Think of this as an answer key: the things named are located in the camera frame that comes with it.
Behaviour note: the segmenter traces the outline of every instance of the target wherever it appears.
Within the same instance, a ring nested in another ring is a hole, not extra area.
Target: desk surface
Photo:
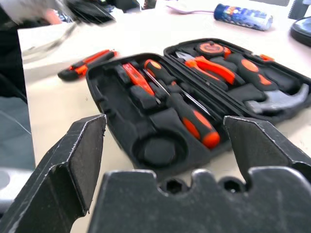
[[[269,32],[217,22],[211,15],[172,15],[162,11],[145,11],[138,15],[125,15],[118,23],[105,27],[83,26],[54,54],[42,63],[58,63],[59,69],[68,65],[68,60],[77,61],[103,49],[115,49],[121,56],[142,52],[163,54],[171,45],[197,39],[220,38],[254,51],[266,54],[289,68],[310,76],[311,48],[294,41],[288,35],[292,20],[275,23]],[[25,73],[30,122],[38,163],[46,151],[68,130],[73,121],[99,113],[90,95],[85,80],[63,83],[56,75],[33,81]],[[306,109],[290,121],[278,125],[278,129],[311,155],[311,110]],[[216,178],[232,175],[241,178],[234,155],[227,152],[204,166],[214,172]],[[101,174],[107,170],[129,170],[133,166],[106,131]],[[190,172],[181,175],[190,181]],[[79,219],[72,232],[84,233],[89,216]]]

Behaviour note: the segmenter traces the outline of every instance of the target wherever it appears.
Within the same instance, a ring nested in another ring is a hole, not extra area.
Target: black metal jaw
[[[105,115],[76,121],[43,157],[9,210],[1,233],[69,233],[90,208],[103,151]]]
[[[245,184],[216,182],[207,170],[192,173],[191,187],[158,187],[151,171],[106,173],[88,232],[307,232],[311,159],[268,122],[229,116],[224,124]]]

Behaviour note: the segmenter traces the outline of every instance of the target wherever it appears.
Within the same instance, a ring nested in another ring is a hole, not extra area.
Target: hammer head
[[[303,84],[300,90],[294,95],[287,95],[280,90],[265,91],[266,100],[263,102],[247,101],[245,105],[255,112],[276,112],[282,109],[293,108],[306,100],[309,94],[309,85]]]

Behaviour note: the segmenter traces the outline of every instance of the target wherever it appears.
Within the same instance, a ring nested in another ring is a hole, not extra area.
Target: blue spray can
[[[225,6],[222,4],[216,6],[214,18],[226,23],[232,23],[261,31],[268,30],[273,22],[273,17],[262,11],[236,6]]]

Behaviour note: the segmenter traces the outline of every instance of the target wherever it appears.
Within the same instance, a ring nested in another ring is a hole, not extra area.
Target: hammer
[[[257,65],[245,59],[241,54],[228,55],[226,60],[236,64],[238,74],[266,95],[266,100],[263,102],[254,100],[245,102],[245,105],[256,114],[292,108],[304,102],[308,97],[309,85],[304,83],[296,94],[287,95],[279,90],[276,83],[267,79]]]

